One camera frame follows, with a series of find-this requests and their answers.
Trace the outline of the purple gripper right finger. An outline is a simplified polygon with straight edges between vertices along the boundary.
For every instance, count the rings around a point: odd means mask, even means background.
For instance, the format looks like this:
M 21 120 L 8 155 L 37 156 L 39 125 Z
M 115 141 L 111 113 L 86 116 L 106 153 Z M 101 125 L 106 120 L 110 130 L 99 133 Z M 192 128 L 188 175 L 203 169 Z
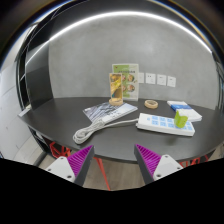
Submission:
M 139 144 L 134 146 L 134 155 L 145 184 L 150 184 L 182 169 L 182 166 L 168 154 L 159 155 Z

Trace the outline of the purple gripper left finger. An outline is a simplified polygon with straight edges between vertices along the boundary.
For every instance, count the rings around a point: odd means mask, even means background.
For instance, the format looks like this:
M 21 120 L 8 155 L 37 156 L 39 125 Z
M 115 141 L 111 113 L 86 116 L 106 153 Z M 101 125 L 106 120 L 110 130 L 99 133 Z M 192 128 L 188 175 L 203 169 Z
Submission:
M 69 157 L 60 156 L 46 168 L 46 171 L 82 186 L 93 157 L 94 146 L 90 145 Z

